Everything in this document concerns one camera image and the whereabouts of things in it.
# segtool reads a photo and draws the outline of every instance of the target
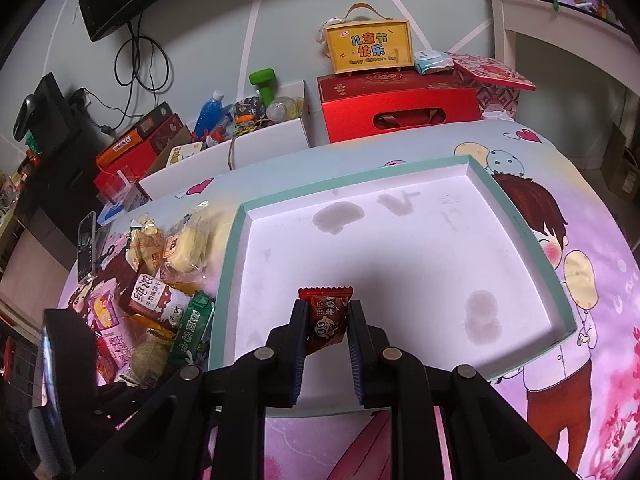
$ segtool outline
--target toy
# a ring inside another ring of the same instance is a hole
[[[273,101],[273,89],[270,86],[271,81],[276,79],[276,73],[273,68],[263,68],[257,72],[249,74],[249,83],[256,85],[260,91],[260,99],[266,108]]]
[[[266,125],[267,120],[266,108],[260,98],[247,97],[234,107],[234,135],[240,136],[258,130]]]

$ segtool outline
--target red candy packet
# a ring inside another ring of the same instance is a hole
[[[311,306],[307,355],[342,341],[347,331],[347,303],[352,295],[351,286],[298,289],[300,300],[307,300]]]
[[[118,371],[118,367],[116,366],[113,357],[111,356],[111,352],[109,352],[109,347],[107,343],[104,341],[102,336],[98,336],[97,338],[97,370],[101,377],[104,379],[104,382],[107,384],[113,383],[116,378],[116,372]]]

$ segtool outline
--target yellow gift box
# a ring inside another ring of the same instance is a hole
[[[372,10],[382,20],[324,26],[324,38],[334,73],[413,66],[409,21],[385,18],[364,3],[352,5],[344,19],[358,8]]]

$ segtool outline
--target orange box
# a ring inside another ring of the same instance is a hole
[[[96,157],[95,163],[98,168],[103,170],[114,160],[127,153],[134,146],[137,146],[151,135],[171,114],[171,107],[166,102],[151,110],[146,116],[140,119],[132,129]]]

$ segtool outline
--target plastic bag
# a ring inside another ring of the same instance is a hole
[[[201,202],[171,229],[162,254],[170,273],[187,274],[204,267],[211,234],[208,207],[209,202]]]
[[[158,272],[163,248],[162,231],[148,215],[134,221],[127,238],[127,261],[133,269],[140,272],[144,264],[148,274]]]
[[[172,260],[169,258],[162,263],[156,277],[190,296],[201,290],[209,296],[215,297],[220,282],[220,270],[226,242],[237,208],[237,205],[213,206],[208,202],[201,203],[194,210],[194,213],[187,215],[171,231],[172,235],[175,235],[180,231],[181,226],[190,222],[197,222],[203,232],[208,229],[206,243],[203,241],[203,246],[198,251],[198,257],[193,259],[193,263],[190,261],[191,268],[188,272],[174,269]]]
[[[136,345],[129,366],[123,374],[129,383],[153,388],[164,373],[171,341],[155,330],[148,330]]]

